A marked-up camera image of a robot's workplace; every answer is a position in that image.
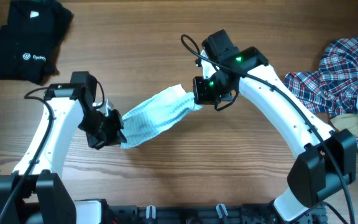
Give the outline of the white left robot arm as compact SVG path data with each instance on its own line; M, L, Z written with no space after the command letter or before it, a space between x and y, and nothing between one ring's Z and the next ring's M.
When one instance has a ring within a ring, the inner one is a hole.
M105 199L74 201L61 175L77 129L88 146L101 149L127 141L118 110L107 100L95 105L102 86L89 72L73 72L70 82L44 87L44 105L33 140L12 174L0 175L0 223L118 223Z

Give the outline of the light blue striped shirt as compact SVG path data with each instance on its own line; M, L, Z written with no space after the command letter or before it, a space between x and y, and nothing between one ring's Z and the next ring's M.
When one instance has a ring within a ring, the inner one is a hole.
M194 93L187 93L181 84L170 86L145 100L123 117L122 133L127 139L120 148L129 149L141 145L181 121L188 113L198 111Z

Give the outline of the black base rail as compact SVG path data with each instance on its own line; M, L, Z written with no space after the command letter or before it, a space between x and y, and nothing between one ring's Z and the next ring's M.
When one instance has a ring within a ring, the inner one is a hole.
M219 204L209 207L111 206L109 223L116 224L280 224L272 203L251 203L238 206Z

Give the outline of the red blue plaid shirt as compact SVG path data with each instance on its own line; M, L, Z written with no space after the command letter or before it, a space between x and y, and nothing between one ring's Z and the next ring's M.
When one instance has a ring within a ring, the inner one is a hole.
M283 82L312 113L327 113L330 119L358 114L358 37L332 41L317 71L291 72Z

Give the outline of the black folded polo shirt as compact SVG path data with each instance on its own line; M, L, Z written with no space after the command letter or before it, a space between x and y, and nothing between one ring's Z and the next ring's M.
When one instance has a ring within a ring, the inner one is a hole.
M58 1L11 1L0 28L0 80L41 85L55 73L55 50L73 17Z

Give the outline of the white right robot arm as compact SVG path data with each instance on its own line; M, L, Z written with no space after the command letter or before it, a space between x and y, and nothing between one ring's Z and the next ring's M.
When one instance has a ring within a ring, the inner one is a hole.
M310 112L281 82L268 59L255 47L238 49L225 30L209 35L201 45L182 35L182 44L196 57L203 76L193 80L195 103L216 111L247 98L273 124L295 158L288 188L263 207L267 223L320 222L327 198L343 191L349 222L355 213L348 186L356 179L355 137L336 131Z

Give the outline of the beige cloth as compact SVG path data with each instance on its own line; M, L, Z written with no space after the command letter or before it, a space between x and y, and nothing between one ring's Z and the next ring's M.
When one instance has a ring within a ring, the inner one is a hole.
M330 119L330 122L338 131L348 129L358 137L358 114L340 114Z

